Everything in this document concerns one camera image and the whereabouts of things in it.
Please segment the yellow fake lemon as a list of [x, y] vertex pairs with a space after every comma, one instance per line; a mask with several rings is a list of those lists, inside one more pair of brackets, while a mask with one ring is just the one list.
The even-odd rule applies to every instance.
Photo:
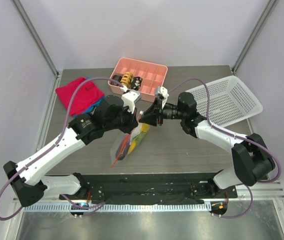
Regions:
[[135, 138], [131, 141], [130, 147], [128, 149], [128, 154], [130, 154], [135, 149], [135, 147], [139, 145], [140, 141], [141, 139], [139, 138]]

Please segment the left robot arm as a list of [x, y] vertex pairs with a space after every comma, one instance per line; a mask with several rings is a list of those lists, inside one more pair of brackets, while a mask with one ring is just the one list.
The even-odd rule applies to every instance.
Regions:
[[101, 138], [105, 132], [120, 130], [130, 133], [138, 123], [136, 102], [138, 93], [130, 91], [121, 97], [109, 95], [91, 113], [84, 113], [69, 122], [65, 130], [34, 155], [4, 165], [11, 186], [23, 207], [42, 198], [65, 194], [73, 199], [84, 199], [89, 185], [80, 173], [67, 176], [47, 176], [47, 172], [70, 154]]

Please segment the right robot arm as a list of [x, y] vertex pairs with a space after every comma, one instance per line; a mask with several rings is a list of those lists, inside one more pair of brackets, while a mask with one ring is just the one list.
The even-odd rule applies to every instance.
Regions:
[[244, 184], [251, 187], [275, 169], [275, 162], [260, 135], [237, 134], [210, 123], [197, 111], [197, 102], [189, 92], [181, 93], [176, 105], [165, 103], [164, 96], [158, 94], [139, 119], [151, 126], [161, 125], [164, 120], [180, 120], [186, 134], [210, 142], [232, 155], [233, 166], [219, 171], [207, 186], [212, 197], [220, 197], [230, 186]]

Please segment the green fake grapes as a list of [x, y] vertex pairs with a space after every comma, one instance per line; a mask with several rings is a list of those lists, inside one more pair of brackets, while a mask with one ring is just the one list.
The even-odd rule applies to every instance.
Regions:
[[135, 136], [134, 140], [136, 142], [140, 142], [145, 136], [145, 133], [141, 132], [140, 134], [138, 134], [137, 136]]

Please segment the clear zip top bag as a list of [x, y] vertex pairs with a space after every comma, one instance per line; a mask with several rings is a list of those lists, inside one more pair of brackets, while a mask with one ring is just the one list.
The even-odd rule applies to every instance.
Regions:
[[115, 139], [110, 149], [111, 167], [113, 168], [118, 161], [124, 160], [128, 154], [131, 141], [140, 134], [140, 128], [143, 123], [138, 123], [138, 126], [131, 133], [120, 133]]

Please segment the yellow fake bell pepper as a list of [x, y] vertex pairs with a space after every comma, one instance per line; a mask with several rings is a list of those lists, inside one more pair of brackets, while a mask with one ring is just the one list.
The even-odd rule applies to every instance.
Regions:
[[149, 131], [149, 129], [150, 129], [150, 125], [148, 125], [148, 124], [146, 124], [146, 123], [143, 123], [143, 124], [141, 125], [140, 132], [146, 133], [146, 132]]

